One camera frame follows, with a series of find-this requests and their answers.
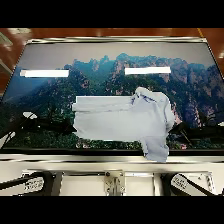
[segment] mountain image on screen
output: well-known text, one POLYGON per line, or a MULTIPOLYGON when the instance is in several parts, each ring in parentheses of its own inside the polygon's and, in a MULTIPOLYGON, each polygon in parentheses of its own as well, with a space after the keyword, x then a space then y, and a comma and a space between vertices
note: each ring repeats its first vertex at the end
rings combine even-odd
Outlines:
MULTIPOLYGON (((21 116, 24 111, 31 111, 44 117, 48 105, 56 105, 56 118, 69 118, 73 124, 75 113, 71 105, 76 96, 131 96, 141 86, 155 92, 162 92, 170 99, 176 124, 181 121, 190 127, 200 127, 202 122, 199 112, 206 116, 224 110, 224 86, 217 66, 205 67, 203 64, 188 64, 181 58, 160 58, 156 56, 129 56, 122 53, 116 60, 105 55, 100 60, 91 59, 88 63, 74 59, 68 78, 26 78, 20 76, 17 67, 5 94, 0 116, 0 129, 21 116), (170 66, 170 74, 125 75, 125 68, 170 66)), ((222 122, 224 114, 219 113, 216 120, 222 122)), ((181 144, 167 138, 170 149, 181 149, 181 144)), ((47 148, 98 148, 98 149, 140 149, 138 142, 91 141, 79 139, 75 135, 57 136, 55 133, 26 133, 23 138, 15 137, 7 146, 47 147, 47 148)), ((201 140, 194 148, 223 148, 221 144, 211 144, 201 140)))

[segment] metal bracket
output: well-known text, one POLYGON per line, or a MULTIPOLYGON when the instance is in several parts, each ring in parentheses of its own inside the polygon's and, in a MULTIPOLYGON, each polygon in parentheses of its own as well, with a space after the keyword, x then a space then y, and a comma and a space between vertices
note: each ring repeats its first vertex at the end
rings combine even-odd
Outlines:
POLYGON ((125 195, 125 173, 122 170, 105 172, 105 192, 107 196, 125 195))

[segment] cloth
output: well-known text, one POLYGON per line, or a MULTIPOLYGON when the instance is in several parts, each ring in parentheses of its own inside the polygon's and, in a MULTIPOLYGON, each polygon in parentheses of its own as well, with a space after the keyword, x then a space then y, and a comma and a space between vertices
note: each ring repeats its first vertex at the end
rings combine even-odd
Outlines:
POLYGON ((168 131, 174 114, 168 97, 138 87, 133 96, 77 97, 74 127, 80 138, 104 141, 139 141, 149 160, 166 162, 168 131))

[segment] crumpled white cloth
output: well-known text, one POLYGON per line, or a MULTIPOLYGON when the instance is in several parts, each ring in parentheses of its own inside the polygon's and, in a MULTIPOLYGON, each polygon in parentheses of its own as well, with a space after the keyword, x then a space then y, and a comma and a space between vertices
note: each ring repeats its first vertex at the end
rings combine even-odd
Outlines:
POLYGON ((165 94, 138 87, 133 96, 82 96, 72 110, 78 137, 140 141, 147 159, 166 162, 166 137, 175 117, 165 94))

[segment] white shirt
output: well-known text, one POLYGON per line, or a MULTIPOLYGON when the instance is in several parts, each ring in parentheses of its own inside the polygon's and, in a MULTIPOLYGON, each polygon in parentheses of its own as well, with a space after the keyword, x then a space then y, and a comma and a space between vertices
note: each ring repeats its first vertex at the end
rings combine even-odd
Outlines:
POLYGON ((147 159, 165 162, 174 115, 168 97, 138 87, 133 96, 77 97, 76 135, 90 140, 140 141, 147 159))

